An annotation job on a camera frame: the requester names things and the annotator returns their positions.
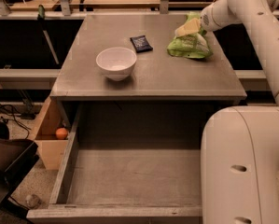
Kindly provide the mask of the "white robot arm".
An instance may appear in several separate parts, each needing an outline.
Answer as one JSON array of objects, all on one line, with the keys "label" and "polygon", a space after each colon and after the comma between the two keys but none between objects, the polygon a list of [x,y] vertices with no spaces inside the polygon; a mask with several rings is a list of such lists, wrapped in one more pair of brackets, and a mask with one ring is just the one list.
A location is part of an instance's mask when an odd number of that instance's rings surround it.
[{"label": "white robot arm", "polygon": [[279,20],[272,0],[217,0],[201,25],[246,29],[275,100],[216,112],[202,134],[203,224],[279,224]]}]

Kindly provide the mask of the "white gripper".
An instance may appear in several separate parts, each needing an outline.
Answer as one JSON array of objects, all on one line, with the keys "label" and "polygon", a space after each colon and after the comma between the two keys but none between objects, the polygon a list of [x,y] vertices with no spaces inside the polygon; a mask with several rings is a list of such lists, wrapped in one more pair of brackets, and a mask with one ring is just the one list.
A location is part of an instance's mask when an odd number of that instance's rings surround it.
[{"label": "white gripper", "polygon": [[201,26],[204,30],[212,32],[234,24],[235,22],[236,17],[230,11],[228,2],[226,0],[217,0],[202,10],[200,19],[193,18],[186,21],[174,33],[176,37],[191,35],[198,33]]}]

